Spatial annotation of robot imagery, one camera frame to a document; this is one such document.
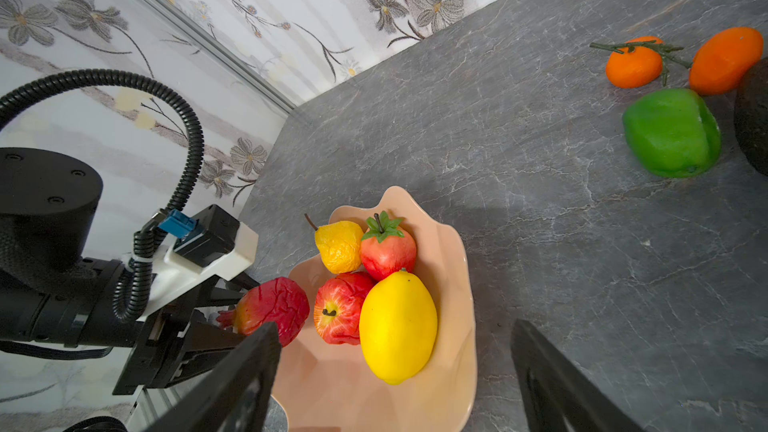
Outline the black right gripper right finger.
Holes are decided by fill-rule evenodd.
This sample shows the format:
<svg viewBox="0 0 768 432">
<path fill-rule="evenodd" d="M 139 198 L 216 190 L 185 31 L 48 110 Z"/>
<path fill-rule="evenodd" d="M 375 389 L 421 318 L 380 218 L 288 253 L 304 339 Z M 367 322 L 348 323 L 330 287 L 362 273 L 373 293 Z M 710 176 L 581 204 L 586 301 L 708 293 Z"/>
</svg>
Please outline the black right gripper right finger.
<svg viewBox="0 0 768 432">
<path fill-rule="evenodd" d="M 642 431 L 527 320 L 512 326 L 511 357 L 531 431 Z"/>
</svg>

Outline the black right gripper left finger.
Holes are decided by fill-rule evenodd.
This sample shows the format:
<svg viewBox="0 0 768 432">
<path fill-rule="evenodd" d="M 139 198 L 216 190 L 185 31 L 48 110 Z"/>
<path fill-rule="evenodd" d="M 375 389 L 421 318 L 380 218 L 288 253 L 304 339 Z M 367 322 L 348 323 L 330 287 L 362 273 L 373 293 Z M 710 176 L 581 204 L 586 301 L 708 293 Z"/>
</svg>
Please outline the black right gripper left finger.
<svg viewBox="0 0 768 432">
<path fill-rule="evenodd" d="M 267 415 L 282 347 L 277 324 L 249 336 L 193 322 L 181 339 L 194 352 L 224 352 L 216 366 L 149 431 L 260 431 Z"/>
</svg>

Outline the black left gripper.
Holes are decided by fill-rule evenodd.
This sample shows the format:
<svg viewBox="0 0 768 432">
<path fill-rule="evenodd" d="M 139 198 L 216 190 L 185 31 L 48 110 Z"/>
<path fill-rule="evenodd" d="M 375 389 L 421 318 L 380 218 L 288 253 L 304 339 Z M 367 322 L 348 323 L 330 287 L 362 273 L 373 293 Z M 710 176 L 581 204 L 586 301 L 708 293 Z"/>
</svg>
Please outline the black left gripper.
<svg viewBox="0 0 768 432">
<path fill-rule="evenodd" d="M 165 389 L 211 371 L 244 337 L 207 321 L 205 307 L 236 305 L 246 291 L 238 277 L 217 278 L 184 293 L 147 317 L 113 389 L 116 396 L 139 388 Z"/>
</svg>

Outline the pink scalloped fruit bowl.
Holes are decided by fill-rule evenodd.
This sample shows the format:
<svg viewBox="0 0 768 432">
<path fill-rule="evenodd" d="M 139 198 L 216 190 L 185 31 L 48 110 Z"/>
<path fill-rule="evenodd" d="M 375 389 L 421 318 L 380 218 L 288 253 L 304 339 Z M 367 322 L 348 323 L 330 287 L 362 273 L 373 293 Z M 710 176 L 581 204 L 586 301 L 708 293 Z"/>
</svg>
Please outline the pink scalloped fruit bowl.
<svg viewBox="0 0 768 432">
<path fill-rule="evenodd" d="M 417 243 L 415 273 L 438 313 L 430 361 L 402 384 L 388 385 L 371 372 L 360 347 L 326 343 L 307 320 L 283 348 L 272 389 L 290 431 L 460 431 L 471 414 L 476 321 L 461 237 L 399 186 L 388 188 L 373 207 L 343 205 L 330 219 L 362 224 L 381 210 L 403 219 Z"/>
</svg>

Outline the magenta fake dragon fruit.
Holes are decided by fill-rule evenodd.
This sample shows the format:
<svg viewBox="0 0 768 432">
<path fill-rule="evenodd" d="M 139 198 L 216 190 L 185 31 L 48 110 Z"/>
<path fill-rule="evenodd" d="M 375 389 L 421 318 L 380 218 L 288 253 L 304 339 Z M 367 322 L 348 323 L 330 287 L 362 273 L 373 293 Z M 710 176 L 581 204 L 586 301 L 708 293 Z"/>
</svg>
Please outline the magenta fake dragon fruit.
<svg viewBox="0 0 768 432">
<path fill-rule="evenodd" d="M 278 277 L 249 290 L 234 310 L 218 313 L 222 329 L 251 335 L 262 325 L 274 322 L 282 347 L 300 333 L 310 313 L 305 291 L 293 280 Z"/>
</svg>

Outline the red yellow fake peach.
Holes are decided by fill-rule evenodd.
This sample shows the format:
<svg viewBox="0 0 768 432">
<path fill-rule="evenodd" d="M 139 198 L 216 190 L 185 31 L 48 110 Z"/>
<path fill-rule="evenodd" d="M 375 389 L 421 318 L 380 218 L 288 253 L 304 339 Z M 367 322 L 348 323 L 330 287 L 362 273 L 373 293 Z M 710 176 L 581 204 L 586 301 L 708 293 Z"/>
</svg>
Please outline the red yellow fake peach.
<svg viewBox="0 0 768 432">
<path fill-rule="evenodd" d="M 367 272 L 352 272 L 336 275 L 318 289 L 313 321 L 326 343 L 360 344 L 360 314 L 375 284 Z"/>
</svg>

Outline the yellow fake lemon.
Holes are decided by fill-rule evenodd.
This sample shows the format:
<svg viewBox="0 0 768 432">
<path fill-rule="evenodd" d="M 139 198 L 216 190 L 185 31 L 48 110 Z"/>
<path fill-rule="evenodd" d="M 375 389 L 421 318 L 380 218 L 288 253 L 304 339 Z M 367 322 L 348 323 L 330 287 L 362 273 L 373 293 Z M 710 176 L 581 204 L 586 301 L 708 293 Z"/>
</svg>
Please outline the yellow fake lemon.
<svg viewBox="0 0 768 432">
<path fill-rule="evenodd" d="M 436 305 L 424 283 L 399 271 L 368 293 L 359 321 L 364 360 L 389 385 L 417 375 L 431 358 L 438 331 Z"/>
<path fill-rule="evenodd" d="M 314 241 L 321 261 L 334 274 L 357 271 L 361 265 L 361 242 L 364 232 L 352 221 L 339 221 L 316 226 L 308 214 L 305 219 L 314 230 Z"/>
</svg>

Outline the green fake lime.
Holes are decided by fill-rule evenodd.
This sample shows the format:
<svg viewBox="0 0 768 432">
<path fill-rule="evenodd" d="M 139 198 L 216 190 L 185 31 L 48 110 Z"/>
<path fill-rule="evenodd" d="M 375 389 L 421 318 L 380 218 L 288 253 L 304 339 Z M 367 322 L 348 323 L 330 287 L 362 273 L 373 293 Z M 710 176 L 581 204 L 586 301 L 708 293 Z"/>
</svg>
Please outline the green fake lime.
<svg viewBox="0 0 768 432">
<path fill-rule="evenodd" d="M 722 137 L 704 99 L 690 89 L 644 95 L 623 113 L 627 144 L 650 173 L 689 178 L 718 161 Z"/>
</svg>

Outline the dark fake avocado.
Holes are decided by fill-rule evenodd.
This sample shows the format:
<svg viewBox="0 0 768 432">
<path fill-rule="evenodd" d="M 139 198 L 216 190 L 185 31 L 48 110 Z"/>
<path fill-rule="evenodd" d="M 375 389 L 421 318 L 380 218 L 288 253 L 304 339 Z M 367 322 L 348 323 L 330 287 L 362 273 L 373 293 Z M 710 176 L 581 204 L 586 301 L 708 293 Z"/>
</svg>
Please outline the dark fake avocado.
<svg viewBox="0 0 768 432">
<path fill-rule="evenodd" d="M 734 103 L 734 130 L 739 148 L 759 173 L 767 165 L 767 58 L 760 59 L 742 77 Z"/>
</svg>

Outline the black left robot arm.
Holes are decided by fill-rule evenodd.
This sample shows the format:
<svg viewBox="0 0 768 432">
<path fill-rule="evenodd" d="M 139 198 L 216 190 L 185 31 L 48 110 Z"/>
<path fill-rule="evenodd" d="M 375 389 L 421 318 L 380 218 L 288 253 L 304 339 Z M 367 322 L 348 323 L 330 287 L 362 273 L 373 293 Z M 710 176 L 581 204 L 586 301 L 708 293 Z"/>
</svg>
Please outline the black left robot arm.
<svg viewBox="0 0 768 432">
<path fill-rule="evenodd" d="M 206 323 L 202 307 L 238 297 L 215 279 L 145 321 L 119 321 L 112 298 L 124 265 L 82 255 L 103 191 L 86 163 L 56 152 L 1 150 L 1 350 L 48 361 L 130 350 L 113 392 L 167 388 L 214 369 L 243 340 Z"/>
</svg>

